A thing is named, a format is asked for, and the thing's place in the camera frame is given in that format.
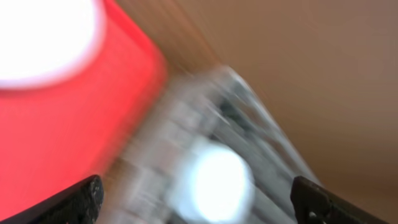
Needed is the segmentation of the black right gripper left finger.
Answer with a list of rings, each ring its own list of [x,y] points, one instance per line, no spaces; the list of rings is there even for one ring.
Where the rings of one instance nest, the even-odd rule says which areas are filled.
[[[94,224],[103,200],[101,177],[91,175],[1,224]]]

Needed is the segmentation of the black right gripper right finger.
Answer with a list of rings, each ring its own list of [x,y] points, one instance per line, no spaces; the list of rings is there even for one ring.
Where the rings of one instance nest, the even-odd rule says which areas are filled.
[[[298,224],[387,224],[305,177],[295,177],[290,193]]]

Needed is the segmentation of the large light blue plate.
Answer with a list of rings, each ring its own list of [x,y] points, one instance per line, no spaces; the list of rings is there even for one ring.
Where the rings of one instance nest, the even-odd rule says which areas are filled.
[[[106,23],[99,0],[1,0],[1,89],[77,76],[99,54]]]

